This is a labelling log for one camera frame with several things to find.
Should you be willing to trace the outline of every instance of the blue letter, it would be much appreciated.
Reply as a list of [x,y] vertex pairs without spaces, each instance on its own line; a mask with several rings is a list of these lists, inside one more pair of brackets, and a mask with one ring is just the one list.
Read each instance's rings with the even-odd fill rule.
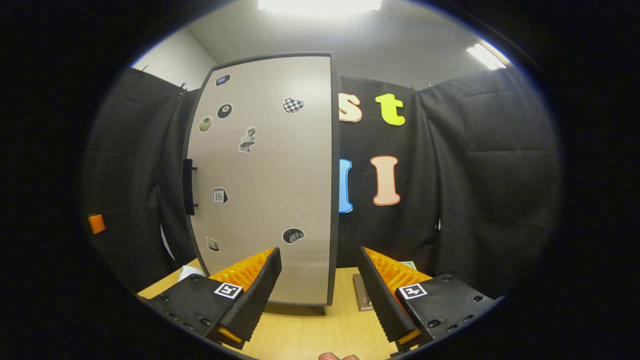
[[349,202],[349,188],[347,187],[349,169],[351,169],[351,162],[347,159],[340,159],[340,213],[348,213],[353,210],[353,205]]

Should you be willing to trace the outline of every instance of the wooden table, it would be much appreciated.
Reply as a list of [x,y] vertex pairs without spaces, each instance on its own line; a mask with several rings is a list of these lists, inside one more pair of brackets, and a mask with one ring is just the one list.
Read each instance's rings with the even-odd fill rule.
[[[200,267],[197,259],[189,266]],[[178,281],[181,269],[138,295],[151,299]],[[361,360],[388,359],[397,352],[389,343],[373,310],[359,311],[353,287],[358,268],[335,271],[333,306],[320,315],[307,307],[268,304],[251,341],[232,350],[262,360],[316,360],[323,352],[339,358],[355,354]]]

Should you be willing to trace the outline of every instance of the sticker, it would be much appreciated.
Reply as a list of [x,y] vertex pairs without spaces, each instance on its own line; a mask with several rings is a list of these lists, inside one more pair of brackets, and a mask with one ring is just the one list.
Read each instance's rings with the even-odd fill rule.
[[231,104],[224,104],[223,106],[220,106],[220,109],[218,109],[218,119],[228,117],[231,115],[231,111],[233,111],[233,109],[234,107],[231,106]]
[[282,101],[282,108],[287,114],[295,114],[304,107],[305,102],[288,97]]
[[402,108],[404,104],[400,100],[396,100],[394,94],[380,95],[376,98],[376,102],[380,103],[380,111],[382,118],[387,124],[400,126],[404,124],[404,116],[399,116],[397,109]]
[[229,200],[225,188],[213,188],[212,199],[214,204],[224,204]]
[[400,292],[402,293],[402,296],[404,296],[404,298],[407,299],[407,300],[415,299],[417,297],[421,297],[421,296],[427,295],[427,292],[424,291],[424,289],[422,288],[422,285],[420,285],[420,283],[413,284],[413,285],[402,286],[399,289],[400,289]]
[[212,238],[205,236],[204,237],[205,240],[207,240],[207,247],[209,248],[209,250],[213,251],[213,252],[218,252],[220,251],[220,245],[218,245],[218,242],[216,240],[213,240]]
[[396,192],[397,163],[398,159],[395,156],[376,156],[371,159],[371,165],[376,167],[378,179],[378,193],[373,198],[375,205],[386,206],[400,202],[400,195]]
[[255,126],[251,126],[246,130],[246,136],[240,139],[240,144],[238,145],[239,152],[249,153],[251,152],[251,146],[255,145]]
[[340,159],[339,213],[348,213],[353,210],[353,205],[349,202],[349,186],[347,184],[349,169],[351,169],[351,162],[347,159]]
[[282,240],[289,245],[292,245],[294,242],[305,237],[305,233],[297,227],[291,227],[286,229],[284,233],[282,233]]
[[358,107],[360,99],[351,94],[341,92],[338,94],[338,109],[340,121],[358,122],[362,120],[362,110]]
[[226,83],[227,81],[229,81],[229,79],[230,79],[230,78],[231,78],[231,75],[230,75],[230,74],[227,74],[227,75],[224,75],[224,76],[219,77],[219,78],[216,80],[216,88],[217,88],[218,86],[220,86],[220,85],[222,85],[222,84]]
[[242,286],[227,284],[226,282],[223,282],[222,285],[220,285],[216,289],[216,291],[214,291],[214,293],[220,296],[228,297],[230,299],[235,299],[238,294],[240,294],[241,290]]
[[208,116],[200,121],[198,130],[200,130],[201,133],[206,133],[211,128],[211,124],[213,124],[213,118]]

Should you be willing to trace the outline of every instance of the eight ball sticker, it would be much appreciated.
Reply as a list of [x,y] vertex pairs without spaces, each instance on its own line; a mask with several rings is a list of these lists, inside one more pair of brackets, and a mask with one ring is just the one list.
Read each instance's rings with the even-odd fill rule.
[[229,201],[229,196],[227,196],[225,188],[214,188],[212,197],[214,204],[224,204]]
[[206,133],[211,128],[211,124],[213,124],[213,119],[208,116],[200,121],[198,130],[200,130],[201,133]]
[[242,286],[227,284],[226,282],[223,282],[222,285],[218,286],[214,293],[220,296],[228,297],[230,299],[235,299],[241,291]]
[[400,289],[400,292],[402,293],[402,296],[404,296],[404,298],[407,299],[407,300],[427,295],[427,292],[424,291],[424,289],[422,288],[422,285],[420,285],[420,283],[413,284],[413,285],[402,286],[402,287],[400,287],[398,289]]
[[227,118],[231,115],[231,111],[233,111],[233,109],[234,107],[231,106],[231,104],[224,104],[223,106],[220,106],[220,109],[218,109],[218,119]]

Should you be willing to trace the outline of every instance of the ceiling light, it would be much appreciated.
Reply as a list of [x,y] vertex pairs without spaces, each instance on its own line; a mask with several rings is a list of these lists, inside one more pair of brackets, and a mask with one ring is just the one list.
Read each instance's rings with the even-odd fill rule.
[[380,10],[382,0],[258,0],[259,10],[287,13],[339,14]]
[[490,70],[506,69],[507,67],[496,57],[491,51],[481,44],[476,44],[473,47],[469,47],[467,52],[473,55],[476,59],[480,60]]

